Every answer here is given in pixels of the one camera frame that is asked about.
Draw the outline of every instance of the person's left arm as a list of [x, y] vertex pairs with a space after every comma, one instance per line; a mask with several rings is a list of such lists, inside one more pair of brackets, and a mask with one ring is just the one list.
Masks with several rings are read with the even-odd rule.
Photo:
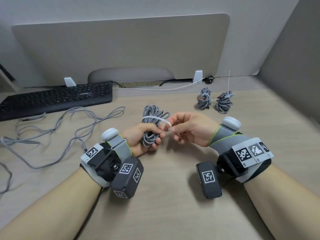
[[[150, 148], [140, 143], [143, 133], [147, 131], [160, 134]], [[165, 133], [163, 128], [159, 129], [154, 124], [139, 123], [121, 135], [127, 140], [132, 156], [138, 157], [149, 150], [158, 149]], [[100, 185], [85, 170], [79, 168], [9, 222], [0, 231], [0, 239], [72, 240], [89, 214], [100, 190]]]

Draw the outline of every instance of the tangled cable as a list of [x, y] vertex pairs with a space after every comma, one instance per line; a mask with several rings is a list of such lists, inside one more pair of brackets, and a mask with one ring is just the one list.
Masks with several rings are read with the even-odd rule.
[[[91, 135], [94, 131], [94, 127], [100, 123], [101, 121], [104, 121], [106, 119], [109, 119], [109, 118], [112, 118], [112, 117], [115, 117], [121, 113], [123, 113], [125, 110], [125, 107], [119, 107], [119, 108], [116, 108], [114, 109], [113, 111], [111, 111], [111, 113], [109, 113], [106, 117], [98, 117], [94, 112], [90, 111], [89, 109], [86, 109], [84, 107], [74, 107], [74, 108], [70, 108], [68, 109], [67, 111], [65, 111], [57, 120], [55, 126], [52, 128], [52, 129], [41, 129], [37, 126], [34, 126], [34, 125], [28, 125], [28, 126], [24, 126], [22, 128], [19, 129], [19, 127], [21, 126], [20, 123], [21, 122], [24, 122], [24, 121], [31, 121], [31, 120], [37, 120], [37, 119], [41, 119], [41, 118], [45, 118], [46, 117], [46, 113], [43, 113], [41, 115], [36, 115], [36, 116], [31, 116], [31, 117], [27, 117], [27, 118], [22, 118], [22, 119], [18, 119], [18, 122], [16, 123], [15, 125], [15, 132], [17, 134], [17, 138], [16, 139], [12, 139], [12, 138], [9, 138], [9, 137], [1, 137], [0, 139], [0, 143], [2, 145], [4, 145], [10, 152], [12, 152], [14, 155], [16, 155], [19, 159], [21, 159], [26, 165], [28, 165], [28, 167], [32, 168], [32, 169], [41, 169], [41, 168], [45, 168], [45, 167], [48, 167], [48, 166], [51, 166], [51, 165], [54, 165], [58, 162], [60, 162], [64, 156], [66, 155], [67, 151], [69, 150], [70, 146], [71, 146], [71, 143], [73, 140], [79, 140], [82, 142], [82, 145], [83, 145], [83, 149], [87, 149], [86, 148], [86, 144], [85, 142], [82, 140], [83, 137], [86, 137], [88, 135]], [[11, 148], [11, 145], [15, 144], [15, 143], [24, 143], [24, 144], [41, 144], [40, 141], [36, 141], [34, 140], [35, 138], [38, 138], [38, 137], [41, 137], [43, 135], [46, 135], [48, 133], [53, 133], [55, 130], [57, 130], [61, 123], [62, 123], [62, 119], [63, 117], [65, 117], [66, 115], [68, 114], [71, 114], [71, 116], [73, 116], [73, 114], [75, 112], [79, 112], [79, 111], [84, 111], [88, 116], [92, 117], [94, 119], [94, 122], [91, 123], [90, 125], [86, 125], [84, 127], [81, 127], [79, 129], [77, 129], [74, 133], [74, 137], [72, 137], [70, 139], [70, 141], [68, 142], [66, 148], [63, 150], [61, 156], [54, 162], [51, 162], [51, 163], [48, 163], [48, 164], [45, 164], [45, 165], [42, 165], [42, 166], [33, 166], [31, 165], [28, 161], [26, 161], [20, 154], [18, 154], [16, 151], [14, 151], [14, 149]], [[83, 129], [86, 129], [88, 127], [91, 127], [90, 130], [85, 133], [84, 135], [81, 135], [79, 136], [77, 133], [80, 131], [80, 130], [83, 130]], [[25, 132], [25, 129], [26, 128], [34, 128], [36, 129], [37, 131], [40, 132], [39, 135], [37, 136], [33, 136], [33, 137], [30, 137], [30, 138], [26, 138], [26, 139], [23, 139], [21, 138], [21, 135]], [[3, 194], [3, 193], [6, 193], [9, 191], [9, 188], [10, 188], [10, 181], [11, 181], [11, 178], [12, 178], [12, 172], [7, 168], [7, 166], [3, 163], [0, 162], [0, 165], [7, 171], [7, 173], [9, 173], [9, 178], [8, 178], [8, 181], [7, 181], [7, 186], [6, 186], [6, 189], [3, 190], [3, 191], [0, 191], [0, 194]]]
[[231, 108], [231, 105], [233, 105], [233, 103], [230, 100], [232, 96], [234, 96], [234, 93], [232, 93], [232, 91], [228, 91], [220, 94], [220, 96], [217, 97], [219, 100], [217, 100], [216, 109], [219, 113], [228, 113], [229, 109]]
[[198, 108], [204, 110], [206, 108], [209, 109], [211, 105], [211, 98], [210, 98], [211, 91], [209, 88], [203, 88], [200, 93], [200, 97], [198, 99]]
[[[144, 116], [156, 116], [163, 119], [167, 119], [170, 117], [170, 113], [163, 113], [163, 110], [160, 110], [156, 105], [147, 105], [143, 109], [142, 117]], [[142, 119], [142, 123], [154, 123], [158, 128], [160, 126], [161, 120], [155, 118], [145, 118]], [[142, 144], [145, 147], [150, 147], [156, 139], [159, 137], [158, 134], [154, 134], [152, 131], [145, 132], [142, 137]]]

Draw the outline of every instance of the wooden desk surface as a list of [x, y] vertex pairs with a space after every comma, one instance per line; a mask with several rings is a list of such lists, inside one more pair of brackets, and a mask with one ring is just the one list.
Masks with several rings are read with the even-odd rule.
[[[220, 93], [214, 92], [211, 97]], [[112, 103], [90, 109], [106, 116], [112, 109], [126, 106], [125, 113], [99, 123], [87, 146], [100, 141], [110, 127], [120, 131], [141, 121], [146, 105], [155, 104], [174, 114], [194, 111], [197, 93], [115, 98]], [[242, 122], [241, 132], [260, 137], [271, 149], [273, 162], [297, 181], [320, 194], [319, 133], [301, 115], [268, 90], [236, 91], [228, 116]], [[221, 121], [224, 115], [213, 108], [202, 113]], [[38, 122], [52, 128], [62, 112], [52, 113]], [[92, 121], [78, 112], [64, 119], [50, 136], [40, 138], [42, 145], [13, 146], [32, 165], [42, 165], [58, 158], [76, 129]], [[0, 123], [0, 135], [14, 137], [16, 121]], [[28, 132], [24, 137], [33, 135]], [[0, 160], [13, 172], [11, 191], [0, 199], [0, 228], [24, 208], [68, 177], [79, 166], [82, 149], [75, 142], [60, 163], [42, 170], [32, 170], [10, 151], [0, 148]], [[195, 165], [215, 161], [210, 148], [192, 144], [179, 145], [170, 132], [156, 153], [140, 157], [144, 173], [135, 196], [120, 199], [106, 191], [79, 239], [273, 239], [263, 224], [242, 185], [229, 182], [221, 198], [207, 200], [201, 192]], [[7, 174], [0, 169], [0, 189]]]

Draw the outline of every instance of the keyboard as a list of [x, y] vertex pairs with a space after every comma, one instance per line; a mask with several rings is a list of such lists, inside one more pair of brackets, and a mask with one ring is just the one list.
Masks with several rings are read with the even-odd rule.
[[110, 102], [112, 102], [112, 81], [74, 87], [61, 86], [8, 96], [0, 104], [0, 121]]

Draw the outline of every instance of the white zip tie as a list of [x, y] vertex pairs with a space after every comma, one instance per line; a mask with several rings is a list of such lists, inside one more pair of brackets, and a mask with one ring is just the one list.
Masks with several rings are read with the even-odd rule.
[[170, 125], [170, 127], [172, 126], [172, 124], [169, 121], [167, 121], [163, 118], [157, 117], [157, 116], [149, 115], [149, 116], [142, 117], [142, 119], [146, 119], [146, 118], [153, 118], [153, 119], [157, 119], [157, 120], [162, 120], [162, 121], [166, 122], [168, 125]]

